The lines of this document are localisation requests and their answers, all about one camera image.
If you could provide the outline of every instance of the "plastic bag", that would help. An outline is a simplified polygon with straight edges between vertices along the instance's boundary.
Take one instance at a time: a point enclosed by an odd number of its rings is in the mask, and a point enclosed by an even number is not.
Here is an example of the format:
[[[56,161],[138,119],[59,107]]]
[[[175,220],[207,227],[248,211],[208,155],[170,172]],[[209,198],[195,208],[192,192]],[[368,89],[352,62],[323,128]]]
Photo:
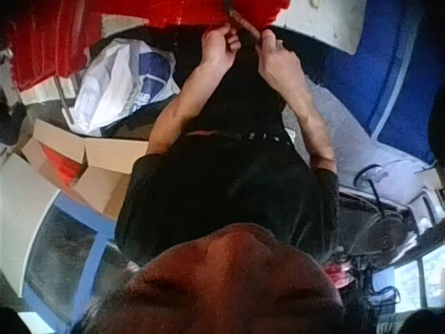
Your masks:
[[[175,56],[143,41],[115,39],[91,63],[72,117],[86,134],[179,90]]]

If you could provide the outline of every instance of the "open cardboard box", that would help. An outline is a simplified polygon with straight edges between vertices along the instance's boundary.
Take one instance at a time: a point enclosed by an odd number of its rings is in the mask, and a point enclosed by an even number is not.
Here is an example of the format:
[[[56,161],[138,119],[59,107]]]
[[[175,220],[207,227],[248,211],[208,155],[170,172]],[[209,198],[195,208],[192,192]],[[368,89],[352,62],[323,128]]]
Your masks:
[[[64,184],[40,143],[84,164],[84,172],[71,185]],[[94,210],[116,220],[124,202],[133,164],[146,154],[147,148],[147,141],[81,138],[37,120],[33,138],[22,152],[34,169],[66,195],[78,202],[86,202]]]

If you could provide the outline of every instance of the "hand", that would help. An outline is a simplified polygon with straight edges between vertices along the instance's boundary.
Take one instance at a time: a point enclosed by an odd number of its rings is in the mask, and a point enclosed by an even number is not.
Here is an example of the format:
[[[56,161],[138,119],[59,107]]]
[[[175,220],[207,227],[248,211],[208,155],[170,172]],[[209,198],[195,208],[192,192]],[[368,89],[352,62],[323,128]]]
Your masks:
[[[236,29],[230,24],[226,23],[218,29],[209,30],[202,36],[201,65],[223,76],[233,66],[240,48],[241,42]]]
[[[257,45],[259,73],[286,101],[292,95],[312,98],[295,52],[286,50],[282,40],[277,40],[271,30],[262,33],[262,44]]]

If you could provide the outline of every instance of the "black shirt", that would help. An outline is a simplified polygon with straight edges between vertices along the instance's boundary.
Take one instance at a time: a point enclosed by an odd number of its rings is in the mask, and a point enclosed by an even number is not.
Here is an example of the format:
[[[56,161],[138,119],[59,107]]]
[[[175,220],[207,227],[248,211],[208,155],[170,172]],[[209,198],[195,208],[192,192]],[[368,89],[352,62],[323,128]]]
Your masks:
[[[257,223],[325,262],[338,188],[333,172],[310,170],[282,133],[183,136],[134,164],[116,242],[144,265],[230,223]]]

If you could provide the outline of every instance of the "white plastic bag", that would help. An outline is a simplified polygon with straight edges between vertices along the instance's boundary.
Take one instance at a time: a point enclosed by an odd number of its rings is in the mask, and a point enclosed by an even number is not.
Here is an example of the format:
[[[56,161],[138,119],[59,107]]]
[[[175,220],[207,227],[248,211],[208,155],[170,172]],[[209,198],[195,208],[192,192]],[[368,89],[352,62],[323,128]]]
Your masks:
[[[143,41],[115,39],[91,63],[72,117],[85,134],[170,97],[175,56]]]

